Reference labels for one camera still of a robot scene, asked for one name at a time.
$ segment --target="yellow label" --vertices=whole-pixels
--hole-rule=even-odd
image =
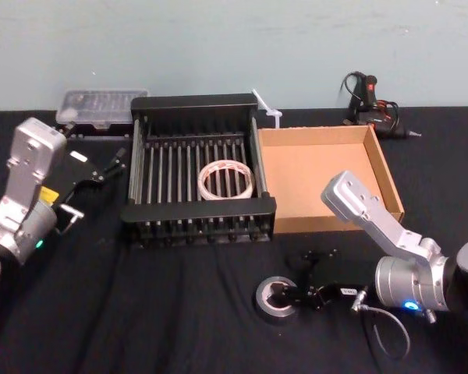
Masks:
[[[42,186],[40,190],[40,199],[44,200],[46,203],[52,205],[54,201],[57,200],[59,194],[56,191],[48,189],[47,187]]]

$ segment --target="blue led light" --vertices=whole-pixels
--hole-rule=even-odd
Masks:
[[[416,302],[404,302],[404,308],[418,310],[420,307]]]

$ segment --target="black dish rack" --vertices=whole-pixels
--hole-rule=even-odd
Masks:
[[[133,238],[167,245],[271,239],[276,204],[267,191],[256,110],[251,93],[132,101],[128,204],[121,218]],[[201,198],[201,168],[224,159],[251,169],[251,199]],[[217,171],[207,180],[220,196],[237,195],[245,186],[244,177],[232,171]]]

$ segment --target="cardboard box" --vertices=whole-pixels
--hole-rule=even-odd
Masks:
[[[275,197],[275,233],[358,230],[322,203],[321,192],[344,170],[353,172],[402,220],[404,208],[369,126],[260,129],[268,191]]]

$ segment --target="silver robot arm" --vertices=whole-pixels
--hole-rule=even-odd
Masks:
[[[7,161],[9,180],[0,200],[0,294],[56,224],[55,212],[39,195],[66,143],[63,134],[35,118],[14,132]]]
[[[444,278],[448,258],[433,239],[406,230],[351,171],[335,176],[321,199],[338,218],[364,229],[390,255],[379,261],[375,274],[376,292],[384,305],[423,309],[429,319],[434,319],[433,310],[449,310]]]

